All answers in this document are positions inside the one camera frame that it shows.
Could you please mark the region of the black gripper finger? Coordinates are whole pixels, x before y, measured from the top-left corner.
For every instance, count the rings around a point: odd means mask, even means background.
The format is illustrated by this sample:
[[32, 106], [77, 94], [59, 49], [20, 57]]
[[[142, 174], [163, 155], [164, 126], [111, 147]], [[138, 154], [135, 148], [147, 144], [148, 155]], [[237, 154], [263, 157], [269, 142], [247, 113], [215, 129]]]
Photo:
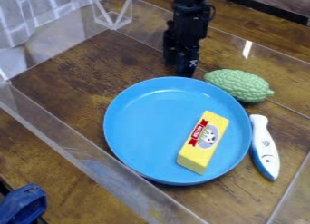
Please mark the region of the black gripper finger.
[[163, 47], [163, 59], [164, 64], [174, 66], [176, 61], [176, 50], [172, 46], [164, 46]]
[[198, 62], [199, 54], [196, 52], [179, 53], [176, 55], [176, 75], [191, 78]]

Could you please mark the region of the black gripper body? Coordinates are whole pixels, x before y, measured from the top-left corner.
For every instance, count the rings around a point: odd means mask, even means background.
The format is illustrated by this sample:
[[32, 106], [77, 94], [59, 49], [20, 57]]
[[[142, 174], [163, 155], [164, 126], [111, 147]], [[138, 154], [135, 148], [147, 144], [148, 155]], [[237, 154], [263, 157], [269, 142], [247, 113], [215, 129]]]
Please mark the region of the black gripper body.
[[163, 32], [163, 51], [176, 54], [199, 49], [199, 41], [207, 35], [215, 7], [207, 0], [174, 0], [174, 19], [167, 21]]

